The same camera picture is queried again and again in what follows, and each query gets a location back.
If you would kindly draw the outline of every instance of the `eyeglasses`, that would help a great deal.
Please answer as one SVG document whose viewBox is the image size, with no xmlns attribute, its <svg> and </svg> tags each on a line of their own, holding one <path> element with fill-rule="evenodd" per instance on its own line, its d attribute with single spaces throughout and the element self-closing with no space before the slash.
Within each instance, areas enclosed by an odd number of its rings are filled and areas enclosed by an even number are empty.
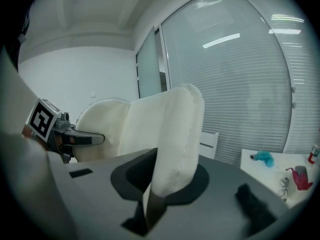
<svg viewBox="0 0 320 240">
<path fill-rule="evenodd" d="M 280 180 L 281 189 L 279 191 L 278 196 L 284 201 L 287 201 L 287 198 L 288 198 L 288 190 L 287 190 L 288 183 L 289 183 L 289 179 L 287 177 L 282 178 Z"/>
</svg>

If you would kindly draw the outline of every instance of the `chair backrest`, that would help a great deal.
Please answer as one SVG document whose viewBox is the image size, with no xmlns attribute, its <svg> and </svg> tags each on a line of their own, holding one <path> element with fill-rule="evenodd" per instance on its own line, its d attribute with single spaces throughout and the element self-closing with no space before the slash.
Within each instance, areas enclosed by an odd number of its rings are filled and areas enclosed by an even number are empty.
<svg viewBox="0 0 320 240">
<path fill-rule="evenodd" d="M 214 159 L 218 144 L 219 133 L 201 132 L 199 155 Z"/>
</svg>

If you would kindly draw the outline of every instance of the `white wall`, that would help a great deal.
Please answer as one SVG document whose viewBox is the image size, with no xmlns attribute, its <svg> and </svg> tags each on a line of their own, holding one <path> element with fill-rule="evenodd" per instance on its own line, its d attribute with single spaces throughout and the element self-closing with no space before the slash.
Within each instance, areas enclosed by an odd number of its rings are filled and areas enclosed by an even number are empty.
<svg viewBox="0 0 320 240">
<path fill-rule="evenodd" d="M 177 9 L 190 0 L 154 0 L 135 25 L 133 32 L 134 52 L 138 53 L 152 27 L 158 28 Z"/>
<path fill-rule="evenodd" d="M 139 98 L 133 51 L 73 47 L 47 52 L 19 64 L 19 74 L 34 93 L 69 112 L 71 123 L 92 102 Z"/>
</svg>

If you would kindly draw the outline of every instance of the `ceiling light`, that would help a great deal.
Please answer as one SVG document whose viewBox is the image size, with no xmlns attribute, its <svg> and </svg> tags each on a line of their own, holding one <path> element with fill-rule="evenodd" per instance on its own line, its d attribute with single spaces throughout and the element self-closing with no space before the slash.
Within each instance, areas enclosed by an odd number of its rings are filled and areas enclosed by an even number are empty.
<svg viewBox="0 0 320 240">
<path fill-rule="evenodd" d="M 210 46 L 214 46 L 214 45 L 220 44 L 222 42 L 229 41 L 229 40 L 232 40 L 232 39 L 236 39 L 236 38 L 239 38 L 239 37 L 240 37 L 240 33 L 228 35 L 228 36 L 225 36 L 225 37 L 222 37 L 220 39 L 217 39 L 217 40 L 214 40 L 212 42 L 208 42 L 208 43 L 204 44 L 203 48 L 208 48 Z"/>
<path fill-rule="evenodd" d="M 269 34 L 300 34 L 300 29 L 270 29 Z"/>
</svg>

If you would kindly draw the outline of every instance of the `black object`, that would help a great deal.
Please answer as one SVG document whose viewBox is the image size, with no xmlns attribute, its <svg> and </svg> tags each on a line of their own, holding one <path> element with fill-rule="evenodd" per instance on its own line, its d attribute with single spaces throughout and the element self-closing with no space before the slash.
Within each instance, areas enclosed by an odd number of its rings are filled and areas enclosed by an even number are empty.
<svg viewBox="0 0 320 240">
<path fill-rule="evenodd" d="M 69 174 L 70 174 L 71 178 L 77 178 L 80 176 L 91 174 L 92 172 L 93 172 L 92 170 L 86 168 L 86 169 L 71 171 L 71 172 L 69 172 Z"/>
<path fill-rule="evenodd" d="M 132 218 L 127 219 L 122 226 L 136 234 L 145 236 L 148 233 L 143 209 L 143 194 L 148 188 L 157 160 L 158 149 L 154 148 L 137 158 L 115 168 L 110 176 L 112 186 L 126 200 L 137 201 L 137 207 Z M 163 210 L 166 206 L 187 205 L 196 200 L 208 187 L 209 174 L 198 164 L 192 181 L 183 189 L 166 196 Z"/>
<path fill-rule="evenodd" d="M 247 184 L 238 188 L 235 197 L 239 201 L 243 212 L 251 221 L 249 236 L 265 229 L 276 221 L 276 217 L 268 210 L 267 205 L 252 194 Z"/>
</svg>

